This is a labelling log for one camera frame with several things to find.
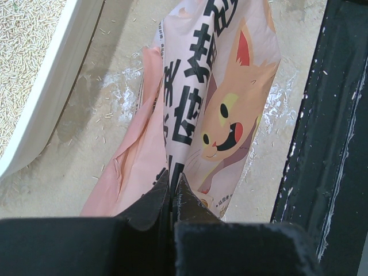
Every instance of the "concrete floor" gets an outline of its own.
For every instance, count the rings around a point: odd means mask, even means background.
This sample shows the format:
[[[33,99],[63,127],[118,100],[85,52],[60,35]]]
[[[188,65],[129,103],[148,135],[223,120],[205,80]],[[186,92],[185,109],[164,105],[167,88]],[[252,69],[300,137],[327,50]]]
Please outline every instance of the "concrete floor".
[[[141,80],[140,49],[151,43],[158,22],[178,2],[106,0],[49,145],[28,168],[0,185],[0,217],[79,214],[96,183],[93,177],[101,174],[132,117]],[[325,2],[274,0],[270,4],[283,59],[227,221],[270,219]],[[104,117],[109,112],[113,118]]]

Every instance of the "crumpled bag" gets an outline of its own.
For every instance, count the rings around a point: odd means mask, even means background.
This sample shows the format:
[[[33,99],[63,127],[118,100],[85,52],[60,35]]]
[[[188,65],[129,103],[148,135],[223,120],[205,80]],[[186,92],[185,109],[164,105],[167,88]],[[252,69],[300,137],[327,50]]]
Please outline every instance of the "crumpled bag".
[[[170,172],[222,217],[281,60],[266,0],[183,0],[143,51],[139,109],[82,216],[114,216]]]

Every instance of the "cat eye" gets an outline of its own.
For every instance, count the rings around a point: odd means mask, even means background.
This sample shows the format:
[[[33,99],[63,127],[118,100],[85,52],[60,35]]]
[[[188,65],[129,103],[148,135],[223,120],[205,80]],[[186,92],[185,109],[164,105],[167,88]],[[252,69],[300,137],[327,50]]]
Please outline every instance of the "cat eye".
[[[221,104],[220,106],[220,112],[221,112],[221,115],[224,117],[224,118],[227,118],[229,117],[229,111],[228,111],[228,108],[226,107],[226,105],[224,105],[223,103]]]
[[[209,138],[208,138],[208,135],[207,134],[204,134],[203,135],[203,142],[205,142],[206,145],[209,144]]]

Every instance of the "litter box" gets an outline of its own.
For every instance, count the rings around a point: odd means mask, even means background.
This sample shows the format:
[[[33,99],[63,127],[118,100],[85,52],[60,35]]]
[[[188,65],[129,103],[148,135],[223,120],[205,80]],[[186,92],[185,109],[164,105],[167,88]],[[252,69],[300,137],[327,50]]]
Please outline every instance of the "litter box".
[[[103,0],[67,0],[9,145],[0,181],[32,162],[46,146],[74,84]]]

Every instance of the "cat illustration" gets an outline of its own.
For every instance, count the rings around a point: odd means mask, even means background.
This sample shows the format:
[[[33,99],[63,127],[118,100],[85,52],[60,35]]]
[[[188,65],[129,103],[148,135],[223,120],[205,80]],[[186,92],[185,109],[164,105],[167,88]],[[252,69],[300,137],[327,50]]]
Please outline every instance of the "cat illustration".
[[[210,78],[201,129],[201,157],[219,164],[198,189],[208,193],[212,178],[244,159],[258,128],[278,63],[254,64],[252,40],[245,19],[236,32],[225,77],[219,87]]]

